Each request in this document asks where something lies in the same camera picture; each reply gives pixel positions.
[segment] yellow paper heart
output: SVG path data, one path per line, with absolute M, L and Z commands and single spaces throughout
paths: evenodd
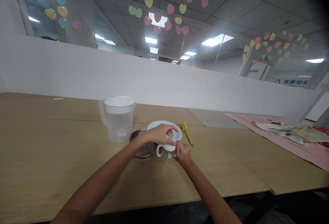
M 176 22 L 176 24 L 181 24 L 182 23 L 182 19 L 180 17 L 176 17 L 175 18 L 175 22 Z
M 58 6 L 57 11 L 62 17 L 66 17 L 68 15 L 68 10 L 66 9 L 66 7 Z
M 297 41 L 300 41 L 303 39 L 303 34 L 300 34 L 298 37 L 297 37 Z
M 248 52 L 248 50 L 249 50 L 249 47 L 246 45 L 246 46 L 244 47 L 244 52 L 246 53 L 246 52 Z
M 270 41 L 272 41 L 274 38 L 275 38 L 275 34 L 272 33 L 271 36 L 270 36 Z
M 151 8 L 151 6 L 153 5 L 153 0 L 144 0 L 145 1 L 145 4 Z
M 186 12 L 186 5 L 180 4 L 179 10 L 181 11 L 181 14 L 184 14 Z
M 252 48 L 255 45 L 255 40 L 250 41 L 250 47 Z
M 55 10 L 53 8 L 46 9 L 45 10 L 45 13 L 47 14 L 48 17 L 50 17 L 51 19 L 55 20 L 56 13 L 55 13 Z
M 290 43 L 285 43 L 284 46 L 283 46 L 283 49 L 287 49 L 289 47 Z

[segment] green paper heart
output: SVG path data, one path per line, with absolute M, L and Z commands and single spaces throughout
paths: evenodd
M 142 17 L 142 10 L 140 8 L 137 9 L 135 16 L 137 18 L 141 18 Z
M 136 9 L 136 8 L 134 8 L 133 6 L 130 6 L 130 7 L 129 7 L 129 13 L 130 13 L 131 15 L 135 15 L 136 12 L 137 12 L 137 9 Z

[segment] hand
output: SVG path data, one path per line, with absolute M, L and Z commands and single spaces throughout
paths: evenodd
M 170 144 L 176 146 L 176 143 L 168 139 L 166 135 L 170 136 L 173 133 L 172 130 L 178 132 L 178 129 L 173 125 L 160 124 L 146 132 L 143 132 L 143 136 L 147 142 L 155 142 L 157 144 Z
M 191 149 L 186 143 L 176 141 L 176 155 L 183 168 L 187 168 L 192 164 Z

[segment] yellow brush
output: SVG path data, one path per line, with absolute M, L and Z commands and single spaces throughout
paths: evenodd
M 186 135 L 187 135 L 187 137 L 188 137 L 188 140 L 190 141 L 192 147 L 194 148 L 194 143 L 192 142 L 192 139 L 190 138 L 190 136 L 189 136 L 188 133 L 187 133 L 188 128 L 187 128 L 187 125 L 186 125 L 185 122 L 183 122 L 183 123 L 181 124 L 181 128 L 182 128 L 182 132 L 186 132 Z

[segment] plastic pitcher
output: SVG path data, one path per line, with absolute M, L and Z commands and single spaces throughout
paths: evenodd
M 100 117 L 113 142 L 127 140 L 133 130 L 136 103 L 131 97 L 114 96 L 98 102 Z

